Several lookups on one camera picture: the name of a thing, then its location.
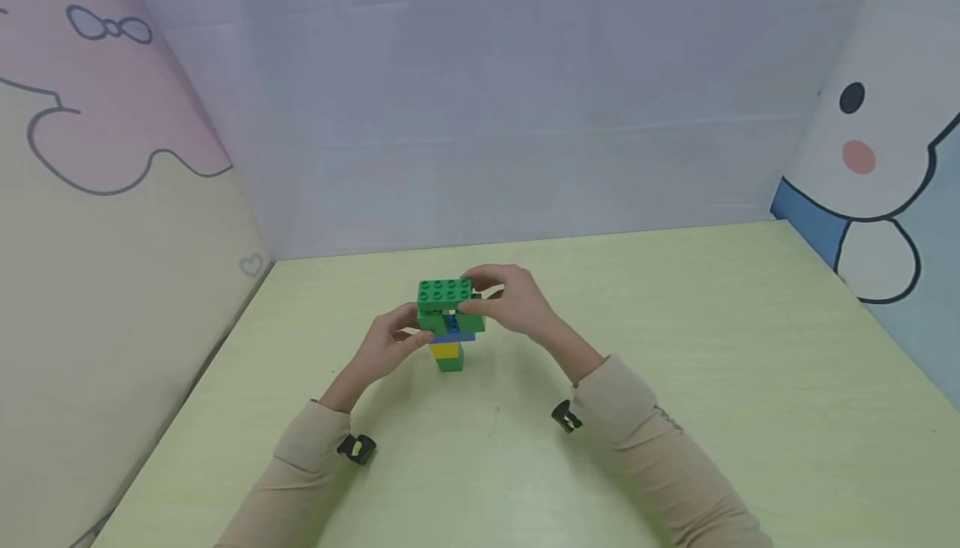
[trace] light green tabletop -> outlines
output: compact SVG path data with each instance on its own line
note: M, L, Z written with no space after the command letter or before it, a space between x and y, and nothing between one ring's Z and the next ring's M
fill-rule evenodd
M279 262L96 548L212 546L273 443L422 278L534 272L557 312L616 352L730 477L777 546L955 546L960 416L786 222ZM566 379L489 326L462 372L429 351L361 400L323 546L658 546Z

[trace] sleeve cuff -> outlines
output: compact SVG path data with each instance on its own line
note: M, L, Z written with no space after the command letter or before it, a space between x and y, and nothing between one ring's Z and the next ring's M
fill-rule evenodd
M299 470L316 473L349 433L350 415L310 401L280 436L273 455Z
M606 438L618 443L648 420L657 406L657 395L615 354L573 389L574 410L597 426Z

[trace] bow tie drawing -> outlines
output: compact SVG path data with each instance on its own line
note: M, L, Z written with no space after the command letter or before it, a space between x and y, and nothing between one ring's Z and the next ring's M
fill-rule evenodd
M126 36L138 44L153 42L153 32L150 26L139 17L125 17L114 22L113 19L102 19L89 9L80 5L66 7L66 18L70 25L86 39L103 39L107 36Z

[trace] lego duplo tower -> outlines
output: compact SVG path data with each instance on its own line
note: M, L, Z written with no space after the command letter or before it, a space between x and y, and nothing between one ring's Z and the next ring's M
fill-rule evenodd
M486 328L482 316L457 309L461 302L479 297L469 279L424 279L419 283L417 322L436 336L430 342L430 352L440 371L462 371L463 342L474 341Z

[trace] cartoon eye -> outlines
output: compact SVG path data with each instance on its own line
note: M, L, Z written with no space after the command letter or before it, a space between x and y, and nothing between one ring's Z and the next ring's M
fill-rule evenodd
M863 83L853 82L850 86L843 88L840 94L840 111L847 115L855 113L863 105L863 99L867 95L867 89Z

